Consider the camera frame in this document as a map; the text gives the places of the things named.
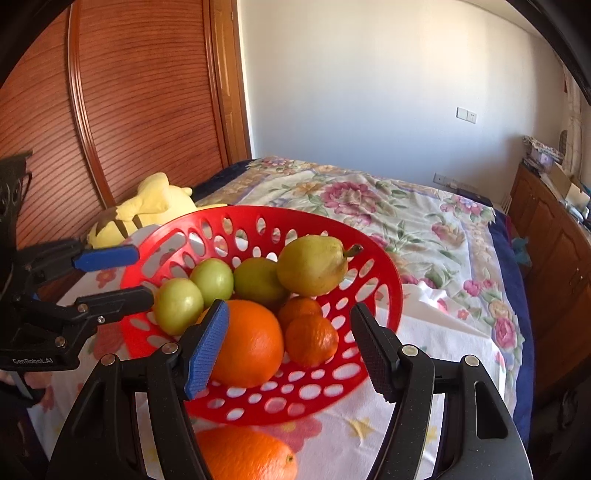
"tangerine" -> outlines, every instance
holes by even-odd
[[[305,368],[314,368],[331,358],[339,346],[339,334],[322,315],[304,315],[285,331],[285,349]]]
[[[283,360],[283,336],[270,310],[250,300],[227,300],[230,325],[211,379],[227,387],[252,388],[271,379]],[[207,310],[197,320],[201,323]]]
[[[279,309],[277,320],[285,332],[294,319],[313,314],[322,315],[322,308],[317,301],[308,297],[293,297]]]
[[[198,432],[197,444],[215,480],[294,480],[294,452],[272,436],[247,427]]]

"cabinet handle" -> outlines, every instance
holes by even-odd
[[[577,276],[577,273],[579,273],[579,269],[577,268],[577,270],[574,272],[574,275],[572,277],[570,277],[570,282],[569,285],[572,285],[574,282],[575,277]]]

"yellow plush toy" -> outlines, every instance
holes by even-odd
[[[143,226],[163,225],[187,213],[223,206],[197,208],[191,200],[191,193],[190,188],[170,185],[162,172],[150,175],[140,182],[135,197],[99,215],[86,240],[93,248],[114,247]]]

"red plastic basket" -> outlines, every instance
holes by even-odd
[[[186,403],[190,415],[217,423],[265,425],[295,420],[340,400],[368,376],[351,333],[350,309],[363,301],[376,314],[378,300],[388,311],[388,327],[396,331],[402,314],[400,277],[390,257],[364,233],[336,220],[276,207],[201,210],[163,225],[138,247],[140,260],[126,268],[122,288],[159,287],[166,279],[190,274],[194,265],[210,257],[221,258],[232,268],[250,257],[276,260],[286,237],[289,242],[307,234],[335,236],[345,248],[363,246],[349,263],[347,280],[317,298],[324,316],[339,332],[336,354],[309,370],[286,354],[274,378],[261,387],[228,388],[210,381],[198,398]],[[126,317],[121,326],[132,358],[150,355],[170,341],[151,312]]]

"wooden cabinet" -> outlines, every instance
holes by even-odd
[[[527,237],[525,290],[536,350],[535,394],[545,400],[575,381],[591,359],[591,235],[544,183],[520,166],[509,216]]]

